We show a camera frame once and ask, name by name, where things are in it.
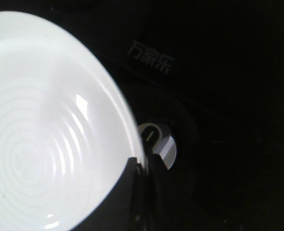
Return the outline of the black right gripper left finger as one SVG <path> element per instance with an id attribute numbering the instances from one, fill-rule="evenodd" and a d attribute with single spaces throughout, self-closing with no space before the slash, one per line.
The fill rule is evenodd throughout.
<path id="1" fill-rule="evenodd" d="M 142 230 L 142 167 L 127 160 L 119 180 L 100 205 L 79 224 L 80 231 Z"/>

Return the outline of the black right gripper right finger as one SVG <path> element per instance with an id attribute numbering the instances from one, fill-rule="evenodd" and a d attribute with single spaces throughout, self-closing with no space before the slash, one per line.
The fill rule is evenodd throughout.
<path id="1" fill-rule="evenodd" d="M 191 162 L 167 169 L 157 154 L 148 156 L 149 192 L 156 231 L 216 231 L 218 225 L 194 192 L 198 174 Z"/>

